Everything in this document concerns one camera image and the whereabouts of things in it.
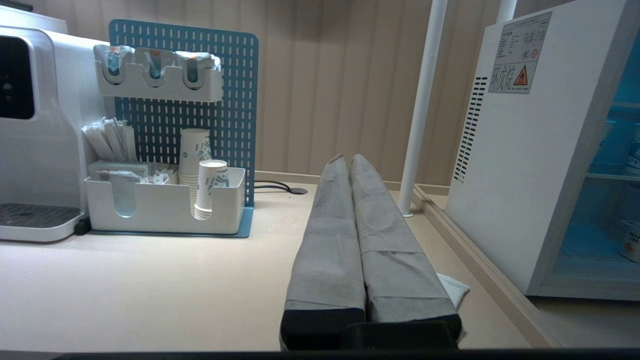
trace paper cup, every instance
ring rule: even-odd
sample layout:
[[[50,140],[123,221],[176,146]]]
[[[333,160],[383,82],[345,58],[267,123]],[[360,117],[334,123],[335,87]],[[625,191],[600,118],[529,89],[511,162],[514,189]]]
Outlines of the paper cup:
[[[202,209],[201,207],[195,205],[194,206],[194,216],[198,220],[204,220],[211,216],[211,210]]]
[[[204,160],[200,162],[198,173],[198,197],[196,205],[202,209],[211,209],[211,188],[229,187],[227,162],[222,160]]]
[[[178,174],[178,180],[183,183],[198,183],[198,175]]]
[[[193,188],[196,188],[196,189],[197,189],[197,188],[198,188],[198,181],[192,181],[192,180],[184,180],[184,179],[181,179],[181,180],[180,180],[180,185],[188,185],[188,186],[190,186],[190,187],[193,187]]]
[[[197,178],[200,162],[211,159],[209,130],[182,129],[181,133],[179,176],[184,179],[188,179],[190,176]]]

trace countertop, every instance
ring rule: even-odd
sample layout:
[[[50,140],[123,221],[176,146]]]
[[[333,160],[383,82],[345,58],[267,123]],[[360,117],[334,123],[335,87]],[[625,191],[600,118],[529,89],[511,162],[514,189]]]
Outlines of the countertop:
[[[87,234],[0,242],[0,349],[279,350],[291,266],[316,186],[257,192],[247,239]],[[398,192],[391,192],[397,198]],[[470,286],[460,348],[530,347],[420,214],[407,222],[436,271]]]

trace blue pegboard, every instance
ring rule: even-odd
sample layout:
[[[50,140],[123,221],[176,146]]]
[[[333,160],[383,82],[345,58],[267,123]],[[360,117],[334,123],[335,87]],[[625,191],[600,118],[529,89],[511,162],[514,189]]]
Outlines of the blue pegboard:
[[[254,34],[125,19],[109,23],[111,45],[171,51],[203,51],[221,59],[220,102],[117,97],[116,116],[136,131],[142,161],[177,164],[180,129],[211,131],[211,156],[247,169],[245,206],[253,207],[258,39]]]

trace white refrigerator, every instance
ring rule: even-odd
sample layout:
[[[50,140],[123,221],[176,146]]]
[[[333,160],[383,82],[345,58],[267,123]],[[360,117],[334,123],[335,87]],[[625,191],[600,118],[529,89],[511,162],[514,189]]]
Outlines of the white refrigerator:
[[[578,0],[484,32],[446,213],[526,295],[640,300],[639,14]]]

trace label sticker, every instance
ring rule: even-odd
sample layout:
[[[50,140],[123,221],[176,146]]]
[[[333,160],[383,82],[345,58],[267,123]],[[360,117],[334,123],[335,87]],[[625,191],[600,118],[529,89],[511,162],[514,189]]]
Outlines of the label sticker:
[[[548,12],[502,28],[489,92],[529,93],[550,19]]]

